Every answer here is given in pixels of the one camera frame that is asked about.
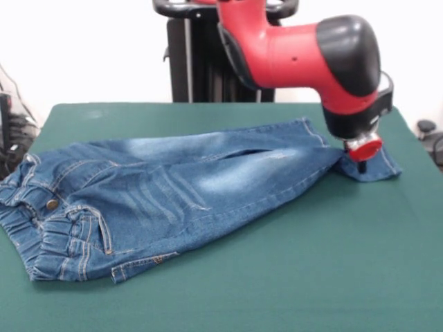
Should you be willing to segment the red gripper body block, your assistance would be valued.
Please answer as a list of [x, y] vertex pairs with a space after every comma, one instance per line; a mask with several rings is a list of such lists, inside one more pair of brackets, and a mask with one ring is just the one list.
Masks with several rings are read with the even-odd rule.
[[367, 161], [377, 155], [383, 141], [377, 133], [367, 133], [358, 138], [344, 141], [344, 148], [355, 162]]

